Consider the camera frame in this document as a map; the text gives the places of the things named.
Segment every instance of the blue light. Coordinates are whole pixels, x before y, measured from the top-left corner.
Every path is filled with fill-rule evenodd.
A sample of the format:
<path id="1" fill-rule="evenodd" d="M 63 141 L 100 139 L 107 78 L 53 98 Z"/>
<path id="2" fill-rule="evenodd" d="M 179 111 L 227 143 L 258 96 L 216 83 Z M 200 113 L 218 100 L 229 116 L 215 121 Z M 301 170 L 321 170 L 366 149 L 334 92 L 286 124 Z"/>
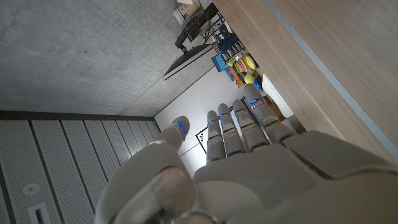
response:
<path id="1" fill-rule="evenodd" d="M 184 132 L 184 135 L 187 135 L 185 133 L 184 127 L 182 126 L 181 122 L 177 121 L 177 124 L 180 126 L 180 129 Z"/>
<path id="2" fill-rule="evenodd" d="M 252 102 L 250 102 L 250 104 L 253 104 L 253 103 L 257 102 L 257 100 L 260 100 L 260 99 L 261 99 L 261 97 L 258 98 L 258 99 L 253 100 Z"/>

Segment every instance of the gray wall panel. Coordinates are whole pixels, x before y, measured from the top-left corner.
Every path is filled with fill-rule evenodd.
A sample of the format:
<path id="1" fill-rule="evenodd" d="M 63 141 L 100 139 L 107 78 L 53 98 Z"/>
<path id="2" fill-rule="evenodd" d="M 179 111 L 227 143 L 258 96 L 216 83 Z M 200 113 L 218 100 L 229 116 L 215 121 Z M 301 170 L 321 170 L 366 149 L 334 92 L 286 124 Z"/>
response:
<path id="1" fill-rule="evenodd" d="M 154 122 L 153 121 L 145 121 L 145 123 L 147 123 L 149 131 L 152 134 L 152 136 L 154 138 L 156 138 L 159 134 L 155 128 Z"/>
<path id="2" fill-rule="evenodd" d="M 4 201 L 4 197 L 2 196 L 1 187 L 0 187 L 0 224 L 10 224 L 6 202 Z"/>
<path id="3" fill-rule="evenodd" d="M 129 124 L 127 123 L 127 121 L 116 121 L 116 123 L 119 126 L 120 132 L 124 138 L 124 141 L 127 144 L 127 147 L 130 150 L 131 155 L 134 155 L 140 150 L 140 148 L 138 146 L 136 138 L 131 131 Z"/>
<path id="4" fill-rule="evenodd" d="M 111 141 L 116 156 L 118 157 L 119 162 L 123 165 L 131 158 L 131 154 L 124 143 L 124 139 L 120 134 L 119 128 L 115 121 L 102 121 L 102 123 L 104 124 L 105 131 L 109 136 L 109 140 Z"/>
<path id="5" fill-rule="evenodd" d="M 147 142 L 151 143 L 152 141 L 154 141 L 154 137 L 150 133 L 147 123 L 145 121 L 138 121 L 138 125 L 141 128 L 142 133 L 144 133 L 144 137 Z"/>
<path id="6" fill-rule="evenodd" d="M 65 223 L 93 223 L 91 209 L 59 121 L 32 121 Z"/>
<path id="7" fill-rule="evenodd" d="M 144 133 L 142 133 L 141 128 L 138 125 L 137 121 L 128 121 L 130 128 L 132 132 L 134 133 L 134 136 L 137 139 L 138 145 L 141 149 L 146 147 L 148 145 L 147 140 L 144 137 Z"/>
<path id="8" fill-rule="evenodd" d="M 83 121 L 62 121 L 88 195 L 96 207 L 106 179 Z"/>
<path id="9" fill-rule="evenodd" d="M 17 223 L 30 223 L 27 209 L 46 203 L 52 223 L 60 223 L 58 211 L 44 172 L 28 121 L 0 121 L 0 164 Z M 35 195 L 22 189 L 35 183 Z"/>
<path id="10" fill-rule="evenodd" d="M 84 121 L 108 180 L 120 167 L 101 121 Z"/>

